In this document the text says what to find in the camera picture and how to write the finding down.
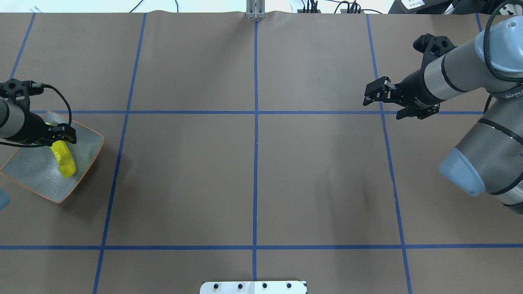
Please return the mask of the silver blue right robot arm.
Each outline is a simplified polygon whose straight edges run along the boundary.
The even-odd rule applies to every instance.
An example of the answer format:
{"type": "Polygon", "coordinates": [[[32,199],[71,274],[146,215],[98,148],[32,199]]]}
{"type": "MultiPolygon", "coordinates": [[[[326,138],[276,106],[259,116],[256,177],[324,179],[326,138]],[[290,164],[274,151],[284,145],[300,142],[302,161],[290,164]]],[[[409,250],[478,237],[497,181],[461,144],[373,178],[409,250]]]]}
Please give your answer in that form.
{"type": "Polygon", "coordinates": [[[443,102],[484,89],[482,117],[452,149],[439,173],[471,196],[484,192],[522,214],[522,16],[490,18],[476,37],[454,45],[446,36],[421,35],[418,70],[393,84],[383,76],[366,85],[363,105],[401,106],[396,119],[426,119],[443,102]]]}

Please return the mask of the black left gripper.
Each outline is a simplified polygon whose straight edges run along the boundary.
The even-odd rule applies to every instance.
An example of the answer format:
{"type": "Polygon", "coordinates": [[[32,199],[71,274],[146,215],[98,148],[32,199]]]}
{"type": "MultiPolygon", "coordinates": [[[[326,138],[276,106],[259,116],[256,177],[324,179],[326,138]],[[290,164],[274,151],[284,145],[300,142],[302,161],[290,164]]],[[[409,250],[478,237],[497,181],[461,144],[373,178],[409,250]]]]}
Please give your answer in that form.
{"type": "Polygon", "coordinates": [[[23,145],[52,145],[54,142],[77,143],[76,129],[70,125],[47,125],[40,115],[24,112],[23,145]]]}

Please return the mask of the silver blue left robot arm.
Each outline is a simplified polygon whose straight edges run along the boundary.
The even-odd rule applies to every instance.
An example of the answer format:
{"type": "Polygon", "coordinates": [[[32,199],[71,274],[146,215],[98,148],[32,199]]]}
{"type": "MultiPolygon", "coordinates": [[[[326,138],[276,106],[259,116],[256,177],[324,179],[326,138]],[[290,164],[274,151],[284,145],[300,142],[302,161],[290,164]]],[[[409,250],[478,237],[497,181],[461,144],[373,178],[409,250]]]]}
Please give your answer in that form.
{"type": "Polygon", "coordinates": [[[28,108],[14,103],[1,102],[1,145],[18,148],[51,146],[54,142],[77,143],[76,129],[72,120],[58,125],[49,125],[43,118],[28,108]]]}

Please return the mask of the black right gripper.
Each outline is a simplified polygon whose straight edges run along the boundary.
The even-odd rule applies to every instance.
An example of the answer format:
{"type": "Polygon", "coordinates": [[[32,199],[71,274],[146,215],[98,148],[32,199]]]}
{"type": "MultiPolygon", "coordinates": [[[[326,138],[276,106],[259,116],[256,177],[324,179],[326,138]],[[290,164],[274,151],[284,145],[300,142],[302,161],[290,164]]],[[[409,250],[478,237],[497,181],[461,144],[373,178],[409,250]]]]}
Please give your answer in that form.
{"type": "Polygon", "coordinates": [[[396,120],[407,117],[423,120],[439,113],[442,100],[428,91],[423,71],[419,69],[398,84],[393,84],[388,76],[368,83],[364,91],[363,106],[373,102],[396,103],[402,106],[403,109],[396,113],[396,120]]]}

